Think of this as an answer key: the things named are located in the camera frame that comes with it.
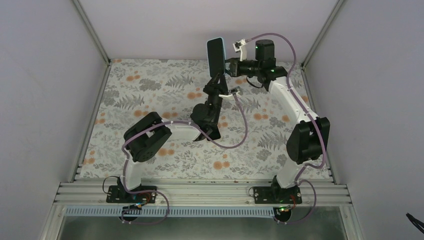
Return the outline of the right aluminium corner post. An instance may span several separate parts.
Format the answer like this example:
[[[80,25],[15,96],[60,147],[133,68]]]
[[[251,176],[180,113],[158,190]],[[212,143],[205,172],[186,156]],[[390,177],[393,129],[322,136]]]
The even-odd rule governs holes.
[[[327,17],[326,21],[324,22],[324,25],[322,26],[321,30],[319,31],[318,35],[316,36],[312,46],[310,47],[309,51],[307,52],[306,57],[301,63],[302,69],[304,69],[309,62],[311,61],[314,53],[316,52],[318,46],[320,45],[321,41],[323,40],[324,36],[328,32],[330,26],[332,25],[333,21],[336,19],[340,9],[345,4],[345,0],[337,0],[334,7],[332,8],[329,16]]]

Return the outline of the left aluminium corner post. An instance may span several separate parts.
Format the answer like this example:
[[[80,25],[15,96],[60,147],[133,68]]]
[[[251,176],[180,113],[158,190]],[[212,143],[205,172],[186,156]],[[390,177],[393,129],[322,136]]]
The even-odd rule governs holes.
[[[111,62],[111,59],[109,58],[108,54],[106,53],[105,48],[103,47],[101,40],[99,38],[99,36],[97,35],[91,21],[89,20],[89,17],[86,13],[86,11],[84,10],[84,7],[81,3],[80,0],[71,0],[71,2],[73,3],[76,11],[78,12],[80,18],[82,19],[83,25],[86,28],[86,30],[88,31],[88,34],[90,36],[90,38],[92,39],[97,51],[99,52],[101,58],[103,59],[103,61],[109,65]]]

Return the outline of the black object at edge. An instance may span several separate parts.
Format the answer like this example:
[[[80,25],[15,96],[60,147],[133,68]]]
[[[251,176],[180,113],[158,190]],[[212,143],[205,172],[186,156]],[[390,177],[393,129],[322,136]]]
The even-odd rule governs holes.
[[[424,233],[424,223],[419,219],[415,218],[412,214],[406,213],[407,219],[416,227],[421,233]]]

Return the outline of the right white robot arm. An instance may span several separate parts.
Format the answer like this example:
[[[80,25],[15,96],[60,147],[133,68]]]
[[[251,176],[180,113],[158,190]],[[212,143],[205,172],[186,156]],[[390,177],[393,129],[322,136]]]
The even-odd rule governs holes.
[[[255,42],[255,59],[247,59],[246,39],[234,42],[239,57],[227,60],[227,74],[231,77],[255,77],[284,110],[293,124],[286,142],[289,157],[281,170],[273,177],[270,186],[256,186],[252,196],[256,204],[300,204],[300,185],[305,182],[301,175],[307,168],[321,169],[324,164],[314,165],[326,153],[330,121],[319,117],[296,91],[290,70],[276,64],[275,45],[270,39]]]

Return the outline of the aluminium mounting rail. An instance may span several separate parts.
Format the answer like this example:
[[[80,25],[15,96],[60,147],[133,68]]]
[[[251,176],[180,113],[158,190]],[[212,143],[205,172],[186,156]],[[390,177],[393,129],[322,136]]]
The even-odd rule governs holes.
[[[348,186],[333,178],[331,168],[325,170],[328,178],[310,179],[300,185],[303,203],[308,207],[317,197],[317,206],[350,206],[353,201]],[[244,178],[143,178],[143,185],[156,186],[165,196],[155,204],[165,206],[168,199],[175,207],[252,207],[253,188],[269,186],[272,175]],[[54,197],[54,205],[106,205],[106,191],[117,179],[82,178],[78,174],[71,182],[61,182]]]

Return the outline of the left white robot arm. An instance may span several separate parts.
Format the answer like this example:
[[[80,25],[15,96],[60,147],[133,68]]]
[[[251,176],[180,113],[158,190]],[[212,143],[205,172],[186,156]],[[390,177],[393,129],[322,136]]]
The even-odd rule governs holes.
[[[166,142],[218,140],[223,98],[228,94],[225,76],[217,74],[203,88],[207,100],[194,106],[188,122],[171,121],[157,112],[148,113],[123,135],[126,155],[122,176],[108,188],[107,203],[154,203],[157,187],[142,185],[142,164],[152,159]]]

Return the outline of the aluminium corner post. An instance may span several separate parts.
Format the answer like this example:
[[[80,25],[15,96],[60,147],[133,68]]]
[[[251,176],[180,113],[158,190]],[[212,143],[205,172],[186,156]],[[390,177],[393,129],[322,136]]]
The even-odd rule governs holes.
[[[83,25],[86,28],[86,30],[88,31],[88,34],[90,36],[90,38],[92,39],[97,51],[99,52],[101,58],[103,59],[103,61],[109,65],[111,62],[111,59],[109,58],[108,54],[106,53],[105,48],[103,47],[101,40],[99,38],[99,36],[97,35],[91,21],[89,20],[89,17],[86,13],[86,11],[84,10],[84,7],[81,3],[80,0],[71,0],[71,2],[73,3],[76,11],[78,12],[80,18],[82,19]]]
[[[321,30],[319,31],[318,35],[316,36],[312,46],[310,47],[309,51],[307,52],[306,57],[301,63],[302,69],[304,69],[309,62],[311,61],[314,53],[316,52],[318,46],[320,45],[321,41],[323,40],[324,36],[328,32],[330,26],[332,25],[333,21],[336,19],[340,9],[345,4],[345,0],[337,0],[334,7],[332,8],[329,16],[327,17],[326,21],[324,22],[324,25],[322,26]]]

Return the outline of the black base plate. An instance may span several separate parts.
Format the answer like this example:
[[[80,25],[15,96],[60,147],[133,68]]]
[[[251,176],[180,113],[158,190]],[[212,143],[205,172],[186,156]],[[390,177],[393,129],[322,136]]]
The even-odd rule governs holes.
[[[253,187],[255,204],[302,204],[302,194],[298,186],[280,188],[279,186]]]
[[[120,204],[154,204],[156,201],[156,193],[128,193],[123,186],[111,185],[108,188],[108,196],[106,197],[107,203],[120,203]]]

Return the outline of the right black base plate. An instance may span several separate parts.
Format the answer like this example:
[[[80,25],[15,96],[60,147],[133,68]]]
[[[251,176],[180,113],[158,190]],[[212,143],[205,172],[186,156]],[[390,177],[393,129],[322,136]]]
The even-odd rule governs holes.
[[[255,204],[302,204],[302,194],[298,186],[280,188],[279,186],[253,187]]]

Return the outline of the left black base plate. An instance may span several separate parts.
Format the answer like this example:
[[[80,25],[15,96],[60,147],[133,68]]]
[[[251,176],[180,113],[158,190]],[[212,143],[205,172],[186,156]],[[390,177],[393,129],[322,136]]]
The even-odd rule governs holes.
[[[106,197],[107,203],[120,203],[120,204],[154,204],[156,201],[156,193],[128,193],[123,186],[111,185],[108,188],[108,196]]]

